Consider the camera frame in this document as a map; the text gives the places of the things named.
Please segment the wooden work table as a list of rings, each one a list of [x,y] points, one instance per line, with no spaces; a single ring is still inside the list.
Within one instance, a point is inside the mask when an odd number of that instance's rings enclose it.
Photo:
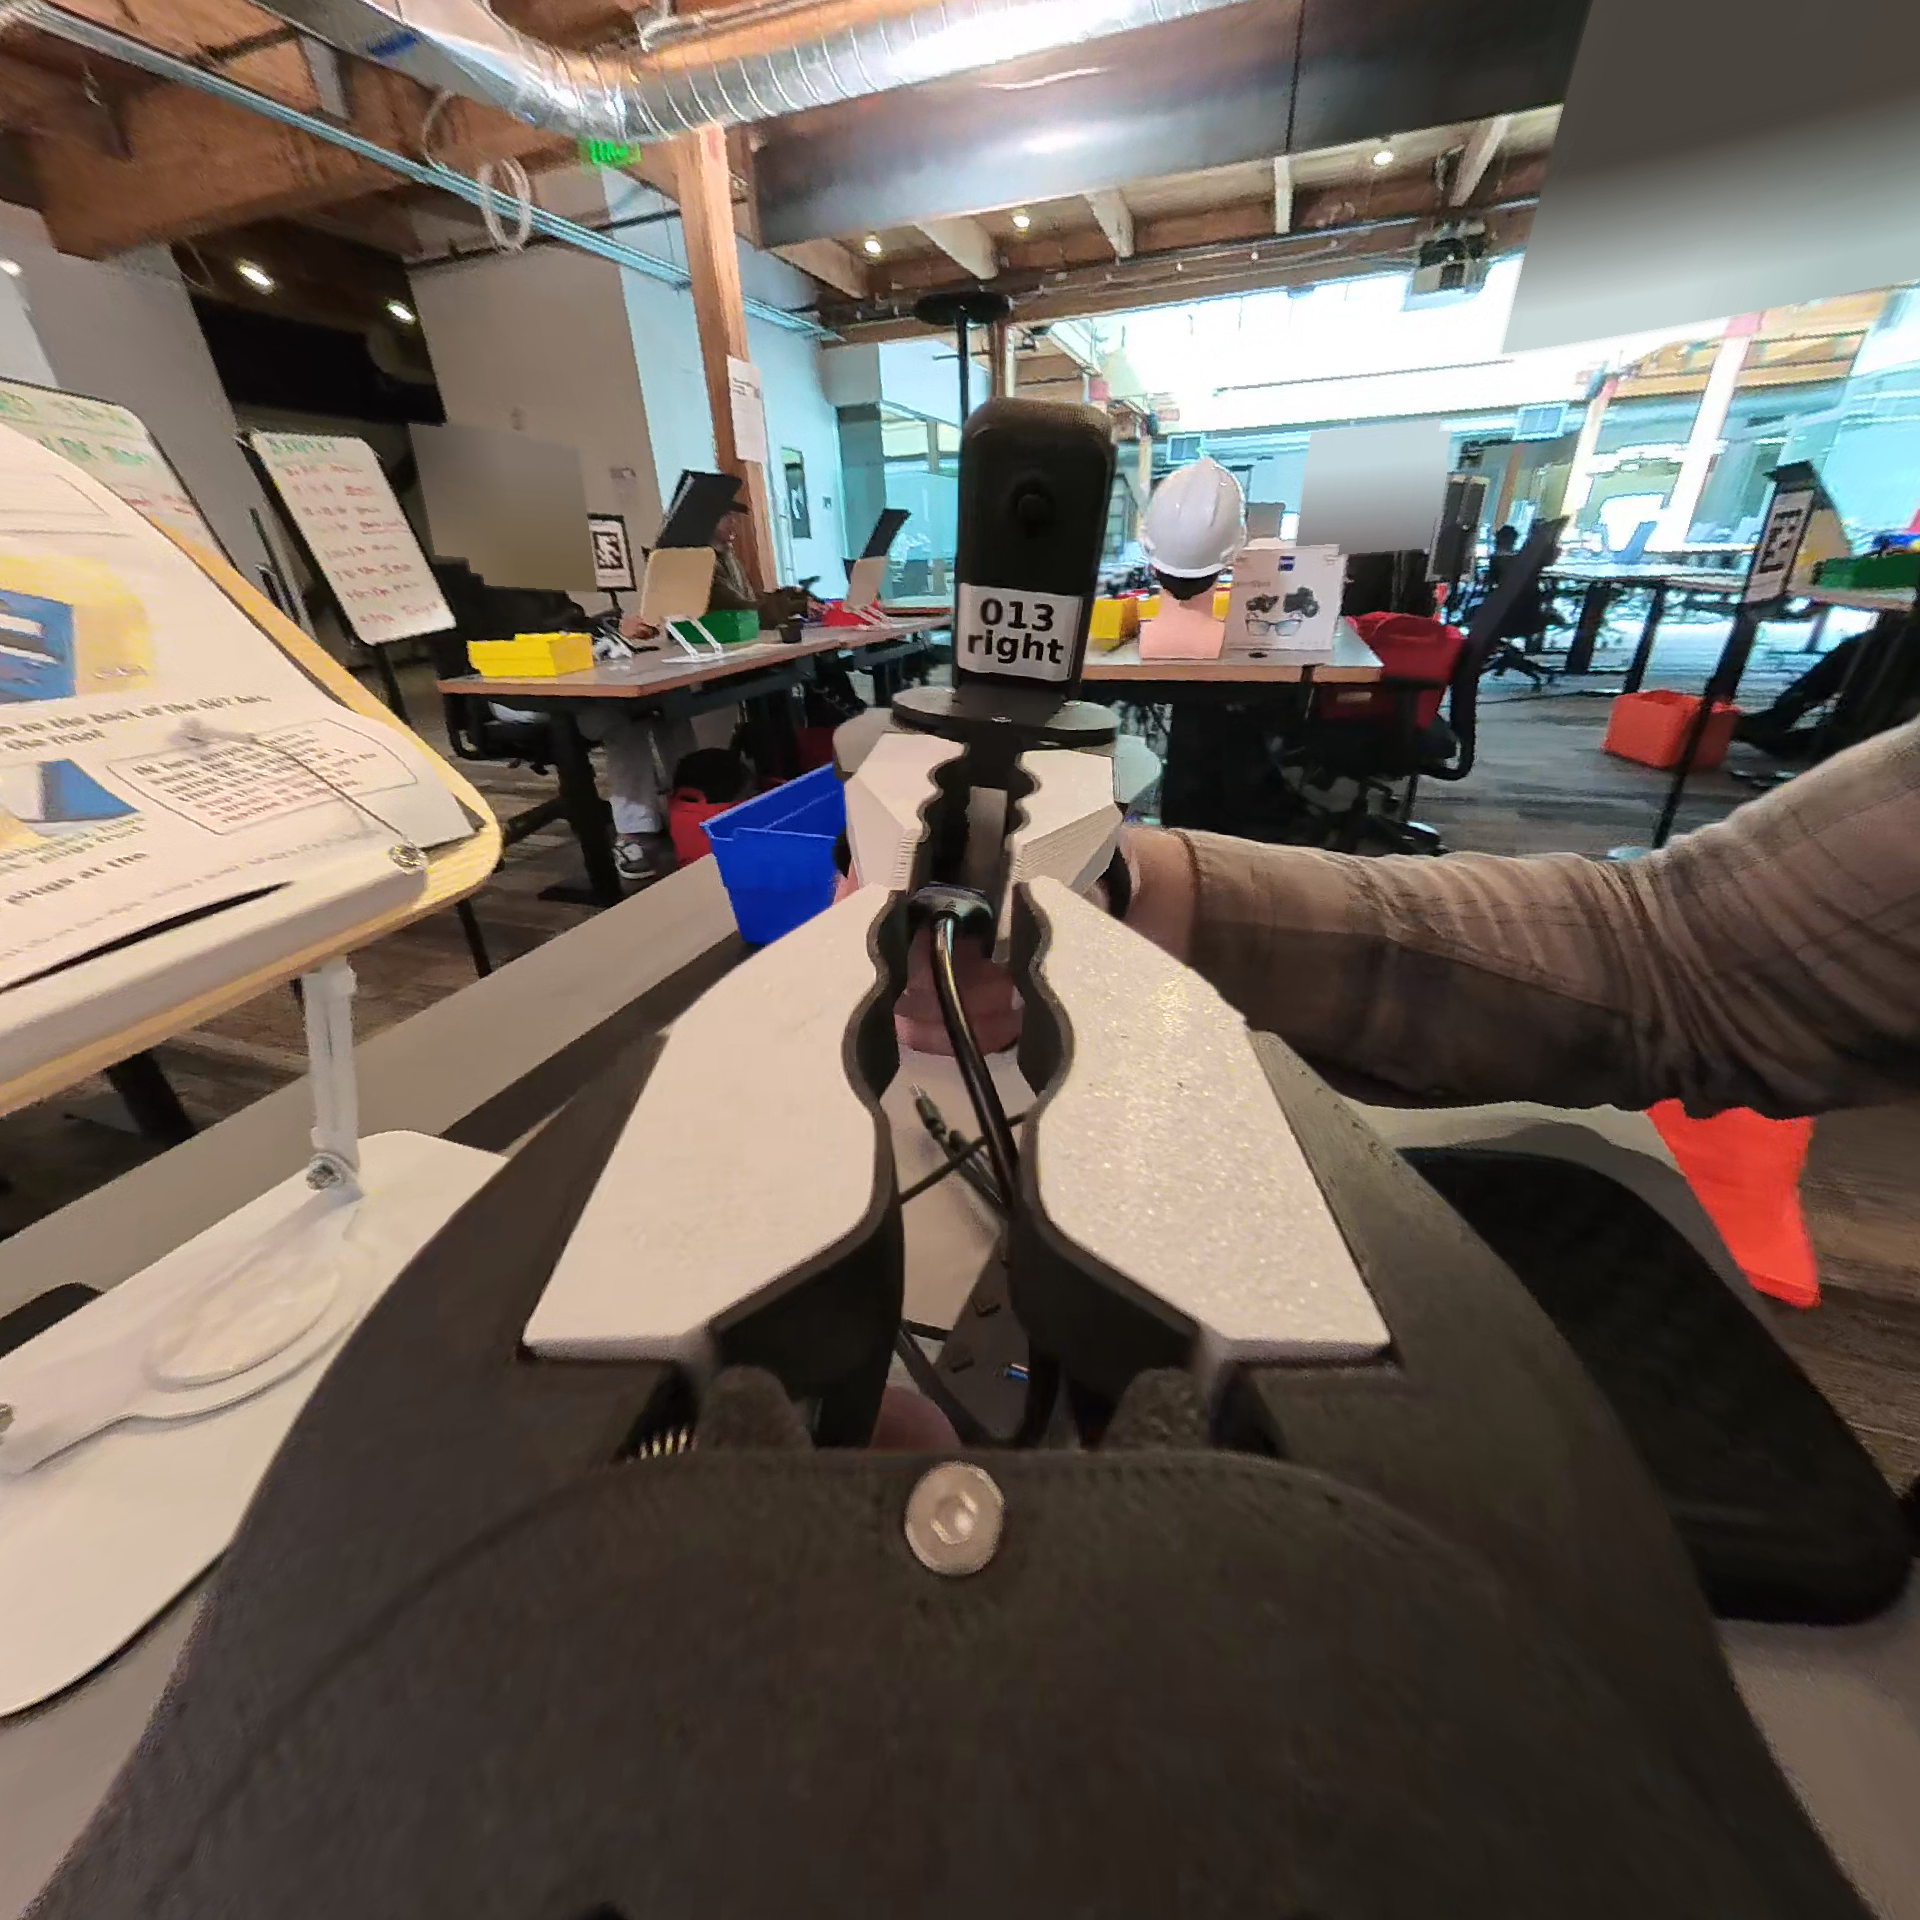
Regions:
[[[488,678],[463,675],[440,678],[446,699],[507,704],[552,714],[552,755],[561,781],[558,814],[580,858],[583,877],[555,882],[540,899],[564,906],[620,906],[627,890],[618,875],[608,806],[600,797],[576,709],[622,704],[655,723],[690,720],[707,710],[739,707],[750,726],[750,757],[762,781],[801,773],[798,697],[824,661],[892,668],[924,657],[932,638],[950,633],[947,608],[887,608],[860,627],[812,625],[798,641],[756,641],[705,657],[648,653],[598,664],[555,678]]]

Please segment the white cardboard box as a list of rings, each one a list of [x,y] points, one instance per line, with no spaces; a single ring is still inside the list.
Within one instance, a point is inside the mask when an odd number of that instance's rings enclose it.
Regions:
[[[1345,587],[1346,557],[1332,544],[1249,541],[1233,565],[1224,657],[1331,661]]]

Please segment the white hard hat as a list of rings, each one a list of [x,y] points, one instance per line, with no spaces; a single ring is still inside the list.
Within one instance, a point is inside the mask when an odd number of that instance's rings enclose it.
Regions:
[[[1166,582],[1211,582],[1246,544],[1240,478],[1211,457],[1172,472],[1147,500],[1138,540],[1145,562]]]

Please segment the blue plastic bin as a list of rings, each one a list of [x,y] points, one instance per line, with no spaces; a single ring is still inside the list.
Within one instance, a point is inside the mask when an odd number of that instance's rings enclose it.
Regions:
[[[832,763],[710,819],[707,838],[745,946],[763,949],[832,906],[846,829],[846,784]]]

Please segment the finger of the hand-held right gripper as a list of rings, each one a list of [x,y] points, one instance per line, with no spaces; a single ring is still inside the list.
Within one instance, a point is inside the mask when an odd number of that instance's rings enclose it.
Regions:
[[[1120,835],[1115,768],[1106,753],[1024,755],[1024,882],[1090,892],[1114,864]]]
[[[860,890],[920,890],[940,768],[940,739],[879,739],[846,779],[849,860]]]

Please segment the orange plastic bin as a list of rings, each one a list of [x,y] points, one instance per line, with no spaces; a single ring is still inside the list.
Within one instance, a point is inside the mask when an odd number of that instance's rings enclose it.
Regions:
[[[1600,750],[1614,758],[1651,770],[1670,773],[1683,758],[1700,697],[1671,688],[1646,688],[1614,697]],[[1712,717],[1700,734],[1692,768],[1711,773],[1720,768],[1734,745],[1740,717],[1738,704],[1715,704]]]

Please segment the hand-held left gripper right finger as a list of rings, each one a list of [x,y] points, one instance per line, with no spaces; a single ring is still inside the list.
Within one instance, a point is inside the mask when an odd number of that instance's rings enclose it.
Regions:
[[[1249,1021],[1067,882],[1015,892],[1015,1314],[1115,1405],[1175,1371],[1202,1401],[1259,1371],[1378,1371],[1385,1314]]]

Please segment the wooden column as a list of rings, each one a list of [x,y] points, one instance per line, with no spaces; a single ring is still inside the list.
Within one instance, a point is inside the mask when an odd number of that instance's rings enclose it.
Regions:
[[[766,486],[766,430],[739,272],[730,146],[718,125],[671,141],[689,290],[700,337],[712,436],[720,472],[740,485],[737,544],[756,587],[779,587],[778,537]]]

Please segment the white stand base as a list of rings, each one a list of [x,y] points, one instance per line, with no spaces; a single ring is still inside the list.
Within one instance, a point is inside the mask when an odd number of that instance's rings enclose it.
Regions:
[[[3,1714],[106,1666],[227,1553],[347,1337],[498,1170],[361,1137],[346,961],[302,980],[307,1169],[3,1361]]]

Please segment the person's right forearm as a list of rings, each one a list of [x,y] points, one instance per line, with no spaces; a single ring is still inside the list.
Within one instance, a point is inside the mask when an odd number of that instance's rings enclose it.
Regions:
[[[1352,1093],[1818,1118],[1915,1099],[1918,726],[1628,862],[1123,836],[1124,921]]]

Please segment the red office chair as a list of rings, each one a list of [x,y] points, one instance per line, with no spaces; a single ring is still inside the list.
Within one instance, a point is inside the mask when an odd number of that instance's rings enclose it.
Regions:
[[[1432,616],[1385,610],[1355,616],[1352,625],[1383,676],[1343,693],[1335,720],[1414,734],[1430,729],[1450,696],[1467,633]]]

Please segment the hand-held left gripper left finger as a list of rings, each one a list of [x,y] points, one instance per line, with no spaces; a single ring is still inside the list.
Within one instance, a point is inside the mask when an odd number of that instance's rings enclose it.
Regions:
[[[892,1122],[905,897],[862,886],[756,952],[655,1046],[527,1348],[774,1374],[872,1416],[905,1236]]]

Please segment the black wrist rest pad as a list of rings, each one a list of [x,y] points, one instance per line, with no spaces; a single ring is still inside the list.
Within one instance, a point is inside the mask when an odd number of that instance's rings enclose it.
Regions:
[[[1720,1618],[1857,1625],[1906,1594],[1914,1536],[1881,1470],[1666,1212],[1566,1160],[1403,1157],[1610,1401]]]

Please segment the white easel board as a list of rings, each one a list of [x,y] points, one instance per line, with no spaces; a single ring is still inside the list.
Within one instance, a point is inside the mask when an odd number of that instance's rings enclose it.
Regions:
[[[370,444],[251,428],[246,445],[355,641],[378,649],[452,632],[441,586]]]

